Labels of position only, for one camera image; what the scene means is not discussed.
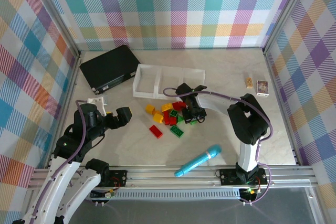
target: colorful checkered backdrop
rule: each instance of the colorful checkered backdrop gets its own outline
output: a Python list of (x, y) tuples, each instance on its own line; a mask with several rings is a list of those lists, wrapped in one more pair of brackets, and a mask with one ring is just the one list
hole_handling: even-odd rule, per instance
[(74, 60), (41, 0), (0, 0), (0, 223), (45, 161)]
[(268, 58), (303, 163), (336, 223), (336, 0), (299, 0)]
[(54, 2), (81, 49), (103, 50), (261, 46), (286, 0)]

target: red lego brick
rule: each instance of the red lego brick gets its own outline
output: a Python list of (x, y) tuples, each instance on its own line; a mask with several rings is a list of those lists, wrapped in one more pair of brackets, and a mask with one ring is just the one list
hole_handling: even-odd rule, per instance
[(149, 130), (156, 136), (156, 138), (160, 138), (163, 135), (163, 133), (155, 125), (150, 127)]
[(181, 110), (181, 106), (179, 102), (174, 102), (173, 103), (173, 108), (174, 110), (180, 111)]
[(170, 126), (176, 125), (177, 124), (177, 119), (176, 117), (172, 116), (170, 117)]
[(163, 112), (163, 120), (165, 125), (169, 125), (170, 119), (169, 119), (169, 111), (166, 110)]
[(178, 104), (180, 106), (180, 110), (187, 107), (187, 105), (184, 102), (178, 102)]

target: black case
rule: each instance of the black case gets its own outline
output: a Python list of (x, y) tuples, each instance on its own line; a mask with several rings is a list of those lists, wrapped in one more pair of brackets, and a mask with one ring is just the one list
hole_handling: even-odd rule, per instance
[(135, 76), (140, 62), (123, 45), (80, 65), (80, 70), (95, 94), (106, 90)]

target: marble floor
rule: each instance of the marble floor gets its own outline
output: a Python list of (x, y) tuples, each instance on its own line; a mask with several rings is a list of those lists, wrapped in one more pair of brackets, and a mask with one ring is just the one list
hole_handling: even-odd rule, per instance
[[(295, 164), (285, 125), (275, 97), (263, 53), (260, 49), (190, 49), (190, 50), (134, 50), (140, 63), (205, 69), (205, 85), (211, 90), (233, 97), (246, 93), (256, 94), (255, 89), (245, 85), (246, 77), (252, 77), (254, 86), (257, 80), (266, 80), (269, 97), (257, 97), (258, 102), (270, 118), (274, 127), (273, 137), (261, 147), (260, 161), (271, 165)], [(84, 61), (90, 60), (102, 51), (89, 51)], [(70, 103), (65, 127), (73, 123), (75, 100), (93, 98), (86, 79), (79, 71), (77, 85)], [(99, 158), (110, 165), (182, 165), (205, 151), (213, 144), (222, 147), (222, 153), (209, 160), (207, 165), (234, 165), (239, 155), (240, 141), (237, 139), (229, 117), (207, 110), (205, 123), (179, 127), (184, 131), (177, 138), (169, 127), (157, 125), (163, 136), (157, 139), (149, 131), (156, 124), (152, 116), (144, 110), (147, 104), (156, 108), (167, 100), (134, 98), (133, 78), (108, 90), (107, 111), (115, 112), (119, 107), (129, 106), (133, 117), (131, 122), (117, 130), (106, 131), (106, 137), (97, 147), (85, 156), (84, 164), (92, 158)]]

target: white plastic tray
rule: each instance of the white plastic tray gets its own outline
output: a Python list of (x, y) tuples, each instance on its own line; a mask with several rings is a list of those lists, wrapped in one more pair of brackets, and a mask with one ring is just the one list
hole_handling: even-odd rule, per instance
[(183, 82), (191, 88), (204, 85), (205, 70), (139, 64), (133, 82), (133, 96), (164, 100), (180, 100), (166, 97), (165, 88), (177, 88)]

